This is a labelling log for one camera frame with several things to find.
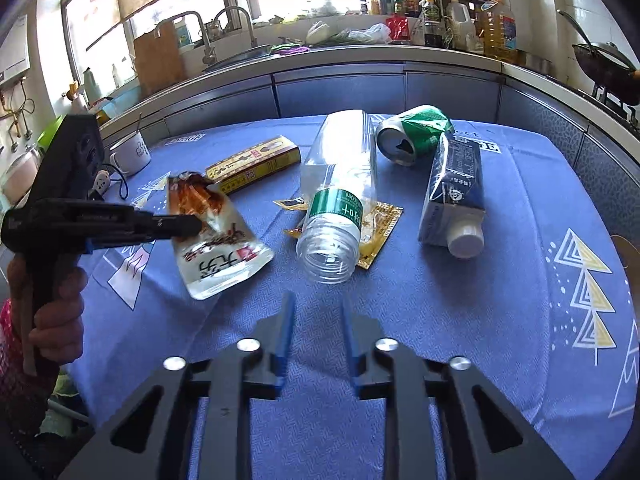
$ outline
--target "table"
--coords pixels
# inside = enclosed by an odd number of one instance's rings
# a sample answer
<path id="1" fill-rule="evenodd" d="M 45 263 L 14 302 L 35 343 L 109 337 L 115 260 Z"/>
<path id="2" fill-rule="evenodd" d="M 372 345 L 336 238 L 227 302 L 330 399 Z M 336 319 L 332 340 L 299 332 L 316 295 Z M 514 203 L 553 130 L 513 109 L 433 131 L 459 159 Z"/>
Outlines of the table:
<path id="1" fill-rule="evenodd" d="M 127 201 L 164 212 L 166 174 L 204 172 L 277 135 L 297 143 L 304 157 L 323 119 L 235 124 L 161 141 L 129 180 Z M 486 247 L 471 261 L 417 242 L 430 161 L 402 168 L 380 154 L 378 199 L 404 213 L 371 268 L 356 269 L 346 283 L 307 281 L 295 240 L 282 232 L 299 213 L 271 201 L 299 195 L 297 167 L 231 195 L 275 257 L 213 298 L 189 297 L 168 241 L 85 258 L 84 355 L 70 370 L 95 423 L 165 357 L 210 358 L 246 336 L 257 319 L 277 312 L 287 288 L 297 298 L 288 382 L 277 402 L 252 404 L 254 478 L 381 477 L 383 407 L 356 400 L 348 380 L 339 316 L 347 295 L 418 354 L 468 356 L 576 478 L 593 479 L 626 435 L 636 398 L 638 336 L 622 265 L 580 181 L 547 138 L 454 124 L 483 148 Z M 115 187 L 107 199 L 119 200 Z"/>

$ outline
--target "black frying pan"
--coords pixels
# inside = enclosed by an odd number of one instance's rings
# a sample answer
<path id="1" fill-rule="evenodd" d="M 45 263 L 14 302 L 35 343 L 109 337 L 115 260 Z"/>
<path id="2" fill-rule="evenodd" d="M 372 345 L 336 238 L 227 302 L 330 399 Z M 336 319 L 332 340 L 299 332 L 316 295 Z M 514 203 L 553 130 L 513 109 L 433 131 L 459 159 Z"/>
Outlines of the black frying pan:
<path id="1" fill-rule="evenodd" d="M 558 14 L 566 18 L 586 41 L 586 44 L 572 45 L 575 59 L 583 72 L 598 86 L 606 88 L 623 103 L 629 106 L 640 104 L 640 73 L 636 71 L 633 64 L 615 50 L 607 50 L 602 46 L 592 44 L 580 25 L 564 10 L 558 9 Z"/>

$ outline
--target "silver bolt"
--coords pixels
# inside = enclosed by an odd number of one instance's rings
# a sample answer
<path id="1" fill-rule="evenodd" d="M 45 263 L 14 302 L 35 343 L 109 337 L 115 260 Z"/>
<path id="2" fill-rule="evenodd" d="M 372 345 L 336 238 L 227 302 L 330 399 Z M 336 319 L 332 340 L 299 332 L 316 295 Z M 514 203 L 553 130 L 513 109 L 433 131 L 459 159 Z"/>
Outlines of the silver bolt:
<path id="1" fill-rule="evenodd" d="M 178 370 L 182 370 L 187 364 L 187 361 L 185 361 L 183 358 L 181 357 L 168 357 L 167 359 L 164 360 L 164 362 L 162 363 L 162 366 L 164 368 L 166 368 L 167 370 L 171 370 L 172 372 L 178 371 Z"/>
<path id="2" fill-rule="evenodd" d="M 454 370 L 467 370 L 471 366 L 471 361 L 466 357 L 454 357 L 449 361 L 449 366 Z"/>
<path id="3" fill-rule="evenodd" d="M 236 347 L 243 352 L 254 352 L 260 348 L 260 341 L 251 338 L 241 339 L 236 343 Z"/>
<path id="4" fill-rule="evenodd" d="M 383 337 L 382 339 L 378 339 L 376 341 L 376 348 L 378 350 L 382 350 L 383 352 L 392 352 L 396 348 L 398 348 L 398 341 L 395 339 L 391 339 L 390 337 Z"/>

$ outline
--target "green aluminum can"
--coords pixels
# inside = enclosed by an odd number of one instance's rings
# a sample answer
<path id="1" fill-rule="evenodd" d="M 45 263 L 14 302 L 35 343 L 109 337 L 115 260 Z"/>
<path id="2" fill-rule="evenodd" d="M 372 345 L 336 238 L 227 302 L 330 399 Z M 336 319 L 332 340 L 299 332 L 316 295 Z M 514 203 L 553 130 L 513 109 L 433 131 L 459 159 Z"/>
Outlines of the green aluminum can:
<path id="1" fill-rule="evenodd" d="M 401 166 L 412 166 L 420 156 L 433 153 L 443 132 L 455 132 L 439 108 L 421 105 L 382 121 L 376 129 L 378 149 Z"/>

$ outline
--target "kitchen faucet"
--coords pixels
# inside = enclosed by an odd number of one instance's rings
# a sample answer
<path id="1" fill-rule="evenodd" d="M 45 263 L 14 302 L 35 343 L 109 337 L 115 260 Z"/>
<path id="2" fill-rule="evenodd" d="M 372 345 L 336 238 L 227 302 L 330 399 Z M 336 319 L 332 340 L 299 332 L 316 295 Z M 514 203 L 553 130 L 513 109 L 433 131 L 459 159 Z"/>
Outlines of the kitchen faucet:
<path id="1" fill-rule="evenodd" d="M 231 6 L 225 7 L 219 13 L 216 14 L 216 17 L 213 18 L 212 22 L 215 23 L 218 20 L 218 18 L 220 16 L 222 16 L 222 14 L 224 14 L 228 10 L 239 10 L 240 12 L 244 12 L 244 14 L 246 15 L 246 23 L 247 23 L 247 26 L 249 27 L 249 37 L 251 38 L 251 48 L 257 47 L 258 46 L 258 40 L 255 39 L 254 25 L 253 25 L 253 23 L 251 23 L 251 16 L 246 11 L 246 9 L 244 9 L 244 8 L 242 8 L 240 6 L 236 6 L 236 5 L 231 5 Z"/>
<path id="2" fill-rule="evenodd" d="M 176 14 L 175 16 L 162 20 L 160 23 L 156 25 L 156 28 L 154 29 L 154 36 L 156 38 L 160 37 L 160 27 L 164 22 L 169 22 L 169 21 L 173 22 L 173 20 L 176 20 L 177 18 L 182 18 L 184 16 L 187 16 L 188 14 L 193 14 L 198 19 L 198 24 L 200 25 L 200 31 L 202 32 L 202 41 L 204 42 L 204 57 L 202 58 L 202 62 L 205 65 L 214 64 L 217 61 L 216 53 L 213 51 L 213 47 L 211 46 L 211 42 L 209 41 L 209 36 L 207 35 L 207 29 L 204 26 L 202 17 L 195 10 L 187 10 L 185 12 L 181 12 L 180 14 Z"/>

